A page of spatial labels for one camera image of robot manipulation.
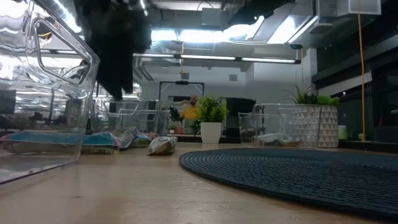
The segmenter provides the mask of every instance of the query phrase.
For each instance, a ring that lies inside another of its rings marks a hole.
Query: woven placemat
[[[186,153],[180,165],[253,192],[398,221],[398,156],[222,149]]]

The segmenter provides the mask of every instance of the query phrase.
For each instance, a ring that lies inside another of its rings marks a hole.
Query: yellow shirt
[[[197,117],[197,115],[196,115],[197,109],[198,109],[197,106],[188,105],[182,111],[181,118],[184,118],[184,119],[196,119],[196,117]]]

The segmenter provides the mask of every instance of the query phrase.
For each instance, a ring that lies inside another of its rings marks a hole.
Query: white planter
[[[318,147],[338,146],[338,118],[336,106],[322,106]]]
[[[201,122],[201,141],[206,144],[218,144],[221,137],[221,123]]]
[[[320,116],[317,105],[297,105],[293,110],[292,136],[300,139],[300,147],[318,147]]]

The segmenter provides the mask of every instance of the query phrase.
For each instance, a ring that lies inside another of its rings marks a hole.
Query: fluorescent light
[[[181,55],[181,58],[207,59],[207,60],[235,60],[235,57],[209,56],[209,55]]]
[[[242,62],[295,63],[296,60],[277,58],[242,58]]]
[[[152,30],[152,41],[159,40],[177,40],[177,35],[174,30]]]
[[[125,98],[125,99],[136,99],[136,98],[138,98],[138,96],[136,96],[136,95],[124,95],[123,98]]]
[[[290,38],[290,40],[288,40],[288,43],[292,43],[293,41],[295,41],[298,37],[300,37],[308,28],[310,28],[310,26],[312,26],[312,24],[318,20],[318,16],[315,16],[314,18],[311,19],[310,22],[308,22],[303,28],[301,28],[292,38]]]
[[[58,50],[57,51],[59,54],[70,54],[70,55],[75,55],[76,52],[72,51],[72,50]]]
[[[287,17],[267,41],[268,44],[284,44],[295,34],[295,22],[292,17]]]
[[[25,94],[25,95],[46,95],[46,96],[51,96],[51,93],[46,93],[46,92],[36,92],[36,91],[17,91],[18,94]],[[67,97],[65,95],[61,95],[61,94],[57,94],[54,93],[54,96],[64,96]]]
[[[160,9],[173,9],[173,10],[189,10],[189,11],[202,11],[203,8],[221,8],[220,1],[203,1],[199,6],[200,1],[170,1],[170,0],[156,0],[156,6]]]
[[[218,43],[223,41],[222,31],[183,30],[180,40],[191,43]]]
[[[174,55],[172,55],[172,54],[137,54],[137,53],[134,53],[134,57],[174,58]]]

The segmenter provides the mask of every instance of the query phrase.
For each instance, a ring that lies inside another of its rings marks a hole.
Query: white wall
[[[245,90],[257,103],[293,103],[287,100],[294,97],[287,91],[295,94],[296,85],[300,89],[310,87],[316,72],[316,50],[308,49],[300,65],[254,63],[246,72]]]
[[[311,76],[317,72],[316,50],[307,51],[302,64],[254,63],[246,73],[238,68],[184,68],[190,73],[190,81],[205,82],[205,94],[214,96],[249,98],[257,103],[293,103],[287,98],[293,98],[295,86],[304,88],[311,86]],[[176,81],[180,79],[179,68],[148,69],[154,77],[153,82],[142,84],[143,98],[159,98],[159,81]],[[238,74],[238,82],[230,82],[229,74]],[[190,96],[200,92],[194,86],[176,86],[171,84],[162,92],[162,101],[168,96]]]
[[[167,86],[166,83],[162,85],[162,89]],[[169,96],[201,96],[201,92],[193,85],[175,85],[171,84],[162,92],[160,100],[166,101]],[[213,95],[215,97],[232,97],[232,98],[247,98],[244,91],[244,86],[221,86],[205,83],[205,94]],[[159,99],[159,82],[145,82],[142,84],[142,97],[148,99]]]

